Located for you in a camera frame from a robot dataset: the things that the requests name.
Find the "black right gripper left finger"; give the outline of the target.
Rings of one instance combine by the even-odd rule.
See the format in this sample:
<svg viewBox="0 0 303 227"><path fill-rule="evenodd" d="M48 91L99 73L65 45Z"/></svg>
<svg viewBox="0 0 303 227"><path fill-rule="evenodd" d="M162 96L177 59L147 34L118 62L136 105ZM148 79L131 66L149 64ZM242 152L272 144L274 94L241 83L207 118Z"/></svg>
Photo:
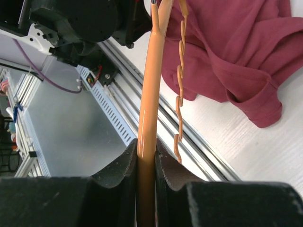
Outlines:
<svg viewBox="0 0 303 227"><path fill-rule="evenodd" d="M1 178L3 227L133 227L137 140L90 177Z"/></svg>

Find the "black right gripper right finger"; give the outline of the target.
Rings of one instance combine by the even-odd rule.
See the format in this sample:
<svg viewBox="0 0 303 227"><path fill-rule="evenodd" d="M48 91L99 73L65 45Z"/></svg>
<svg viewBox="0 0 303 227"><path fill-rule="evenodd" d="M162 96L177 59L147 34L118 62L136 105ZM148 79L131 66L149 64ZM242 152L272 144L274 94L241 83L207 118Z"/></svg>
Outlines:
<svg viewBox="0 0 303 227"><path fill-rule="evenodd" d="M208 182L157 141L157 225L160 227L300 227L303 201L278 182Z"/></svg>

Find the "red tank top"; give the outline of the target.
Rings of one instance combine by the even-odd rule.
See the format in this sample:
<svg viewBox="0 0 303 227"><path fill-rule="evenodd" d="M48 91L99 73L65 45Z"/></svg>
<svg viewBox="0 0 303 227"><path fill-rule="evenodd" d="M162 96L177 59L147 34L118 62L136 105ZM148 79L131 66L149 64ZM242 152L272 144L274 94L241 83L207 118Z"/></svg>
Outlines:
<svg viewBox="0 0 303 227"><path fill-rule="evenodd" d="M303 19L288 0L189 0L184 98L230 102L257 127L281 118L277 91L303 65Z"/></svg>

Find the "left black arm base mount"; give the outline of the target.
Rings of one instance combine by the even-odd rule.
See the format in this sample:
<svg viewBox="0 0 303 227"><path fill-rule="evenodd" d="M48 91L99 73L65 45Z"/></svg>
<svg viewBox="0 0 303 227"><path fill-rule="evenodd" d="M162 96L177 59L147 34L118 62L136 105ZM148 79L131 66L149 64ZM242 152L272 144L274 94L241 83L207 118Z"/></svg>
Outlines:
<svg viewBox="0 0 303 227"><path fill-rule="evenodd" d="M93 87L99 82L102 86L110 85L120 72L118 67L106 56L102 55L97 67L88 75L86 81Z"/></svg>

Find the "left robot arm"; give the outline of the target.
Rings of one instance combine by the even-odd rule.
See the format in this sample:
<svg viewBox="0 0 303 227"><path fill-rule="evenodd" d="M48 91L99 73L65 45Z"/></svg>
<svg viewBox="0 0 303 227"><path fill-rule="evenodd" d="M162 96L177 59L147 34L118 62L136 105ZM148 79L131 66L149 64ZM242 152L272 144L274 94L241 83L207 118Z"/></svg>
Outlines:
<svg viewBox="0 0 303 227"><path fill-rule="evenodd" d="M132 48L152 28L142 0L3 0L0 32L58 61L96 69L99 43L114 38Z"/></svg>

